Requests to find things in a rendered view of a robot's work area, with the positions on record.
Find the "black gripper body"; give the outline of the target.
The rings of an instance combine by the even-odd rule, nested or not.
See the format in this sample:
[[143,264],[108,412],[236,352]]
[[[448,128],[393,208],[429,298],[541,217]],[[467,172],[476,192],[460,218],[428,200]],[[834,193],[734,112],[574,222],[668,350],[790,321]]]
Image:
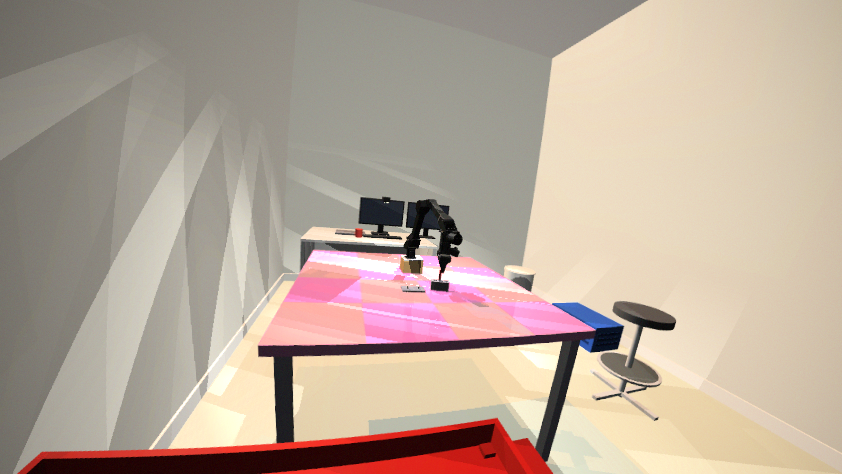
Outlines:
[[439,243],[439,249],[437,250],[437,255],[439,254],[439,261],[451,262],[452,258],[450,256],[450,253],[449,255],[447,254],[448,247],[451,247],[450,243]]

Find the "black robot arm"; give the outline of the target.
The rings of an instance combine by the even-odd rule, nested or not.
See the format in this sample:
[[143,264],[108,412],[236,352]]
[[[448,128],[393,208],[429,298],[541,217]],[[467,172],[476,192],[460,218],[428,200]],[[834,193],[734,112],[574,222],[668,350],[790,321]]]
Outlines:
[[[407,259],[417,259],[415,257],[415,249],[419,248],[421,242],[421,239],[419,237],[420,230],[422,227],[424,217],[430,209],[437,217],[438,225],[441,228],[439,230],[439,232],[441,232],[440,242],[460,245],[463,241],[460,232],[457,230],[454,219],[444,213],[444,211],[441,209],[441,207],[438,205],[435,199],[418,200],[416,203],[417,215],[413,225],[412,233],[407,237],[407,240],[403,245],[404,248],[407,249],[405,256]],[[449,253],[450,255],[458,258],[460,251],[457,247],[448,247],[447,254],[449,255]]]

